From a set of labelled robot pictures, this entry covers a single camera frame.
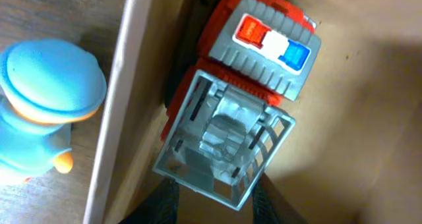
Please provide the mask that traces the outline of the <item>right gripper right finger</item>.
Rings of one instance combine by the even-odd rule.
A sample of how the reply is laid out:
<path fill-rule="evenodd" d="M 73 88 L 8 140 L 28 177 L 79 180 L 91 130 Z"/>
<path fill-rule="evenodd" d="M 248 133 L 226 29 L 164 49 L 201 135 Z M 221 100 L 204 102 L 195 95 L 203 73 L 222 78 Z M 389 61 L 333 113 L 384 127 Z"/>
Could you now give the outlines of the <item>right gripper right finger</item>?
<path fill-rule="evenodd" d="M 307 224 L 263 173 L 253 189 L 253 224 Z"/>

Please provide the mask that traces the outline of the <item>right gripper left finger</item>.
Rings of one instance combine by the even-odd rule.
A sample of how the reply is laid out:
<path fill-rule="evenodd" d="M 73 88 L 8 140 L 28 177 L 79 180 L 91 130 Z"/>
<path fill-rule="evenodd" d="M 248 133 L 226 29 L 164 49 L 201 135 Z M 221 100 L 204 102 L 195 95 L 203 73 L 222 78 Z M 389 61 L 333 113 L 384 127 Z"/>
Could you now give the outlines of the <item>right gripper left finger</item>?
<path fill-rule="evenodd" d="M 119 224 L 176 224 L 178 207 L 179 184 L 164 178 Z"/>

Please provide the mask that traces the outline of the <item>red toy truck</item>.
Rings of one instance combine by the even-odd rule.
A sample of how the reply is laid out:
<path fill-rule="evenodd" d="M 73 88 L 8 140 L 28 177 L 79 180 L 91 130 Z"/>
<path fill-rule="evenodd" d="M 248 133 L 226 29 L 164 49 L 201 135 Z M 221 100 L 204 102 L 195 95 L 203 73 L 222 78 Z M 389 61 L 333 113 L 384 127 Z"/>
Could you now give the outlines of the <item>red toy truck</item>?
<path fill-rule="evenodd" d="M 240 210 L 295 126 L 321 46 L 288 0 L 192 0 L 167 84 L 155 172 Z"/>

